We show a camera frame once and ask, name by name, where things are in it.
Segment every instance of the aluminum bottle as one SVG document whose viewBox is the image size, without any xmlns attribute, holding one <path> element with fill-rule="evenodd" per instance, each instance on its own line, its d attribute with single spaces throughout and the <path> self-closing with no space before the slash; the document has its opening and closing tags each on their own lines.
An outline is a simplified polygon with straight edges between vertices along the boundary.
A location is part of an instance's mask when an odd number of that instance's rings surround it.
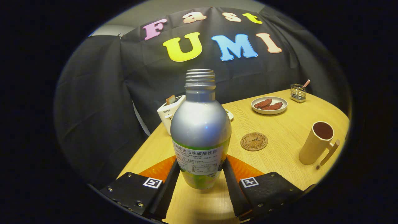
<svg viewBox="0 0 398 224">
<path fill-rule="evenodd" d="M 186 100 L 170 127 L 172 143 L 186 183 L 196 189 L 214 186 L 228 152 L 231 122 L 215 96 L 215 74 L 188 70 Z"/>
</svg>

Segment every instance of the pink letter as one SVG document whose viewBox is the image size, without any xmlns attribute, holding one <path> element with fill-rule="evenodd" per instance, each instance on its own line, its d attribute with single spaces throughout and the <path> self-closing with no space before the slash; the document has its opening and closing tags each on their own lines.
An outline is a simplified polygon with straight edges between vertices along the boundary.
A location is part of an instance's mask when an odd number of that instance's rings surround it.
<svg viewBox="0 0 398 224">
<path fill-rule="evenodd" d="M 276 44 L 271 40 L 271 38 L 269 37 L 269 34 L 267 34 L 267 33 L 258 33 L 258 34 L 256 34 L 256 36 L 260 37 L 264 41 L 264 43 L 268 47 L 268 52 L 270 52 L 270 53 L 282 52 L 282 49 L 277 47 Z"/>
<path fill-rule="evenodd" d="M 143 29 L 145 29 L 145 31 L 146 31 L 146 38 L 144 40 L 149 40 L 152 37 L 156 37 L 156 36 L 160 35 L 160 32 L 157 31 L 157 29 L 162 30 L 163 23 L 165 23 L 165 22 L 167 22 L 167 19 L 161 19 L 159 21 L 156 21 L 154 23 L 144 26 Z"/>
</svg>

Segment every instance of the round coaster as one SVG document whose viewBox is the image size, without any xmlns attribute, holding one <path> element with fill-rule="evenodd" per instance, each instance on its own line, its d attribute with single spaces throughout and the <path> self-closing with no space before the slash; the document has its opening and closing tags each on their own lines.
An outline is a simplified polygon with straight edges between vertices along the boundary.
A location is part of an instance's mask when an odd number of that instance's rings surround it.
<svg viewBox="0 0 398 224">
<path fill-rule="evenodd" d="M 240 145 L 248 151 L 259 151 L 268 144 L 268 138 L 258 132 L 252 132 L 243 136 Z"/>
</svg>

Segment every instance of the black cloth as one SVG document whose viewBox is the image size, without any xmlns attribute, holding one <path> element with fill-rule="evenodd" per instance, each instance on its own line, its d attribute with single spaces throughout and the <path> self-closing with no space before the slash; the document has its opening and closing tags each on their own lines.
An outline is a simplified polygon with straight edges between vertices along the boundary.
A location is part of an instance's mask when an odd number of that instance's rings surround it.
<svg viewBox="0 0 398 224">
<path fill-rule="evenodd" d="M 206 19 L 189 24 L 183 16 L 201 12 Z M 228 21 L 223 12 L 242 21 Z M 251 13 L 256 24 L 242 14 Z M 307 30 L 266 6 L 259 14 L 233 8 L 197 8 L 165 17 L 161 34 L 144 40 L 143 24 L 122 37 L 93 36 L 75 51 L 59 79 L 55 97 L 55 126 L 61 148 L 73 167 L 95 187 L 113 181 L 147 136 L 133 110 L 132 100 L 150 132 L 161 123 L 157 109 L 165 99 L 185 94 L 188 69 L 213 69 L 216 99 L 228 103 L 290 88 L 311 80 L 307 92 L 348 113 L 348 87 L 337 61 Z M 175 62 L 163 43 L 179 37 L 183 52 L 192 50 L 186 34 L 199 32 L 202 52 L 194 59 Z M 282 49 L 270 53 L 257 33 L 270 34 Z M 248 35 L 258 54 L 234 55 L 222 61 L 215 35 L 235 41 Z"/>
<path fill-rule="evenodd" d="M 119 41 L 115 36 L 85 40 L 65 65 L 55 94 L 61 149 L 97 188 L 112 182 L 148 137 L 123 78 Z"/>
</svg>

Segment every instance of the blue letter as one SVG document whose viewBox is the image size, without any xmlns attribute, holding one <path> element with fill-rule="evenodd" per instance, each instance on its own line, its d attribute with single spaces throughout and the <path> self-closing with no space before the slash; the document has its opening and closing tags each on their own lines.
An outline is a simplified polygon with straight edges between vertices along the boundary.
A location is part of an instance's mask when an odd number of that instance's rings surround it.
<svg viewBox="0 0 398 224">
<path fill-rule="evenodd" d="M 235 36 L 235 43 L 224 35 L 217 35 L 211 39 L 219 44 L 222 54 L 221 60 L 229 61 L 234 59 L 234 56 L 229 53 L 228 49 L 238 58 L 240 58 L 242 49 L 244 57 L 257 57 L 258 54 L 253 50 L 248 38 L 249 37 L 246 34 L 237 34 Z"/>
</svg>

